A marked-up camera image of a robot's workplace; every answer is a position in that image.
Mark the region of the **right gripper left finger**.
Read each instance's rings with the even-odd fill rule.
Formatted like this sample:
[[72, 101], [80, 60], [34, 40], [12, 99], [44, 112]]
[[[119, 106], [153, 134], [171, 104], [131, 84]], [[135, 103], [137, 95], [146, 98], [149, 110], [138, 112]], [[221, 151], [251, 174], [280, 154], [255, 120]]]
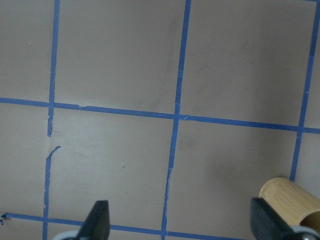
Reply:
[[97, 200], [91, 208], [76, 240], [107, 240], [110, 235], [110, 213], [108, 200]]

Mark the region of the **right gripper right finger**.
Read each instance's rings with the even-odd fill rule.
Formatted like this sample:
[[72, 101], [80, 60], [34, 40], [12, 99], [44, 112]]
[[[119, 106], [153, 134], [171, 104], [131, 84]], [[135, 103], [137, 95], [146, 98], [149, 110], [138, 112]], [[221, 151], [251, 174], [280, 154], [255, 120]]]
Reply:
[[256, 240], [295, 240], [297, 234], [263, 199], [250, 202], [250, 229]]

